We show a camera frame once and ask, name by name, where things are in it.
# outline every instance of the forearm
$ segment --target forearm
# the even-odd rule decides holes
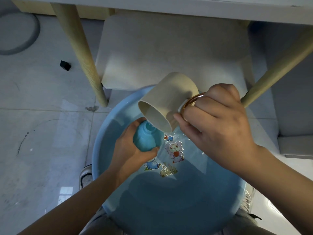
[[[313,181],[263,147],[239,175],[264,194],[299,232],[313,233]]]
[[[79,234],[120,184],[118,172],[108,169],[87,187],[35,221],[20,234]]]

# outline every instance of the shoe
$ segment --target shoe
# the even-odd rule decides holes
[[[247,183],[245,188],[245,196],[241,201],[240,208],[246,211],[248,214],[251,213],[252,209],[252,201],[254,198],[256,189]]]
[[[92,179],[92,170],[91,170],[91,164],[90,164],[88,166],[85,166],[81,170],[81,173],[79,176],[79,190],[88,186],[91,182],[93,182],[93,179]]]

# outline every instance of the gray pants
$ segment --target gray pants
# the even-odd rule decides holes
[[[103,235],[114,234],[124,235],[121,230],[105,213],[101,207],[92,219],[88,222],[85,228],[80,233],[81,235]],[[271,235],[273,233],[259,228],[255,219],[253,219],[246,211],[238,209],[235,216],[229,223],[219,232],[214,235]]]

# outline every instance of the person's left hand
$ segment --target person's left hand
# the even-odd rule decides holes
[[[139,170],[145,162],[157,156],[158,147],[153,148],[149,152],[141,152],[133,143],[137,127],[145,120],[146,118],[142,117],[132,122],[115,143],[109,169],[118,173],[120,183]]]

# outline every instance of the beige cup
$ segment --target beige cup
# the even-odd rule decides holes
[[[138,107],[153,126],[163,132],[172,132],[178,126],[174,113],[198,93],[197,86],[189,77],[172,72],[139,100]]]

